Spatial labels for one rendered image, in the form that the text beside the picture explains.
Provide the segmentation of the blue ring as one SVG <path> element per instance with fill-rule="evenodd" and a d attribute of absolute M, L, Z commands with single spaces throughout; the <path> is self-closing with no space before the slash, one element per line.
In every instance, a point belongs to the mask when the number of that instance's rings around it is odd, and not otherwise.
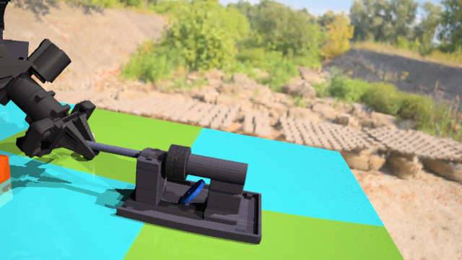
<path fill-rule="evenodd" d="M 205 181 L 203 179 L 197 181 L 192 187 L 190 187 L 185 193 L 180 203 L 182 205 L 187 204 L 190 202 L 204 187 Z"/>

